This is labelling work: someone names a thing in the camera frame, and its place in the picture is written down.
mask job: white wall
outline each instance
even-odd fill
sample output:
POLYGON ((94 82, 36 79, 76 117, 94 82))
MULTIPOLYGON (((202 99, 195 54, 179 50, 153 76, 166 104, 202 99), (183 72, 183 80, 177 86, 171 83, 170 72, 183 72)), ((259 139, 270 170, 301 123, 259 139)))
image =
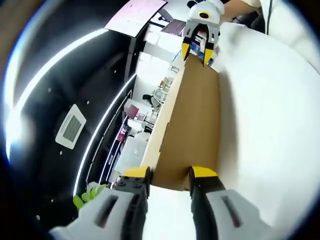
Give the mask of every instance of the white wall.
POLYGON ((187 21, 190 8, 187 6, 189 0, 167 0, 168 4, 164 9, 174 18, 187 21))
POLYGON ((149 55, 150 58, 143 57, 137 66, 137 77, 134 84, 132 99, 138 103, 148 106, 143 101, 144 94, 152 95, 153 91, 158 88, 160 82, 166 76, 169 68, 169 62, 149 55))
POLYGON ((145 36, 147 42, 144 52, 152 56, 171 62, 173 57, 181 50, 182 37, 161 32, 162 28, 150 24, 145 36))

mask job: white table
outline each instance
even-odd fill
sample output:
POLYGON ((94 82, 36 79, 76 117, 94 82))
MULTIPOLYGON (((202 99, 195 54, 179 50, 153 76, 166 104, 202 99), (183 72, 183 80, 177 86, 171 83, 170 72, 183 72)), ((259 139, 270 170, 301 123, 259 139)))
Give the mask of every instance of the white table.
MULTIPOLYGON (((286 45, 238 24, 221 26, 218 45, 218 174, 265 222, 287 229, 319 186, 320 76, 286 45)), ((152 187, 143 239, 196 239, 189 203, 185 192, 152 187)))

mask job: brown cardboard sheet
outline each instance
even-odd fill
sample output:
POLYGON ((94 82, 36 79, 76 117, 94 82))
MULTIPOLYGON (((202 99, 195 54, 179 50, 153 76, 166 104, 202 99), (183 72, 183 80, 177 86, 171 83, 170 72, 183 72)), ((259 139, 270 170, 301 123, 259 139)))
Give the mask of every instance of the brown cardboard sheet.
POLYGON ((160 145, 152 185, 182 191, 188 187, 189 166, 215 170, 219 135, 218 73, 190 54, 160 145))

